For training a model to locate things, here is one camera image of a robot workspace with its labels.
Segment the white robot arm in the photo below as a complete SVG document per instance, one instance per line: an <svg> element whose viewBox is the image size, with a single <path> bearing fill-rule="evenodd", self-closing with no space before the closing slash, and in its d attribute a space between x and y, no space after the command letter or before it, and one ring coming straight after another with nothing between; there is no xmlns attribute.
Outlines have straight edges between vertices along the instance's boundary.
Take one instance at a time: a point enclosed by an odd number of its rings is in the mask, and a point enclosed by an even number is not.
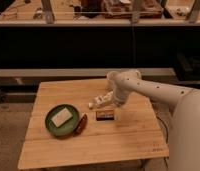
<svg viewBox="0 0 200 171"><path fill-rule="evenodd" d="M138 70L111 71L107 79L116 106L132 92L168 105L173 110L168 171L200 171L200 89L146 81Z"/></svg>

